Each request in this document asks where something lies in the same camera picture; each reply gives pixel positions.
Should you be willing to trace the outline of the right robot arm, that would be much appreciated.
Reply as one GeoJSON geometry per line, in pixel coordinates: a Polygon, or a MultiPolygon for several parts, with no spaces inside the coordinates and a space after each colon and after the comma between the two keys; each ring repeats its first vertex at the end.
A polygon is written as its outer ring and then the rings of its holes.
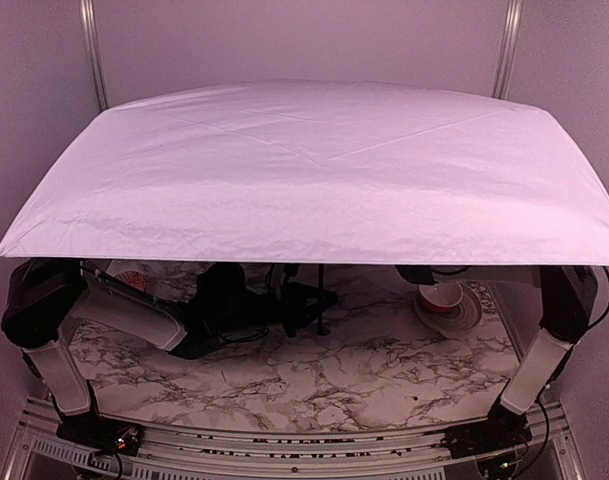
{"type": "Polygon", "coordinates": [[[504,283],[532,282],[541,291],[540,330],[519,368],[491,406],[487,419],[451,427],[442,444],[454,459],[489,453],[530,437],[526,412],[545,386],[563,370],[570,351],[598,321],[592,321],[598,280],[589,266],[466,266],[399,265],[407,282],[433,286],[439,280],[465,279],[504,283]]]}

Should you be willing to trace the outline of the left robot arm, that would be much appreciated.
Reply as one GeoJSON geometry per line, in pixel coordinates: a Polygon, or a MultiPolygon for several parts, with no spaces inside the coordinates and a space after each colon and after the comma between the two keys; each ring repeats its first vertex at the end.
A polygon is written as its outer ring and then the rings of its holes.
{"type": "Polygon", "coordinates": [[[187,302],[159,299],[78,259],[30,259],[9,279],[1,329],[47,386],[60,418],[57,436],[102,454],[137,454],[143,428],[102,416],[90,383],[69,350],[70,321],[93,320],[137,337],[181,359],[194,360],[240,342],[254,341],[276,324],[290,338],[338,301],[322,284],[291,281],[295,266],[274,265],[264,294],[246,285],[242,265],[215,263],[197,275],[187,302]]]}

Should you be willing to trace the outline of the lilac folding umbrella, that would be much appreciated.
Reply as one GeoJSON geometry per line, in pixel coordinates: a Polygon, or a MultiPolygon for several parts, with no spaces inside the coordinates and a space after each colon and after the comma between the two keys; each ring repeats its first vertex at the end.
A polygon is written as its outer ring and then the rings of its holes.
{"type": "Polygon", "coordinates": [[[0,257],[609,267],[609,194],[534,106],[372,82],[206,87],[98,115],[0,257]]]}

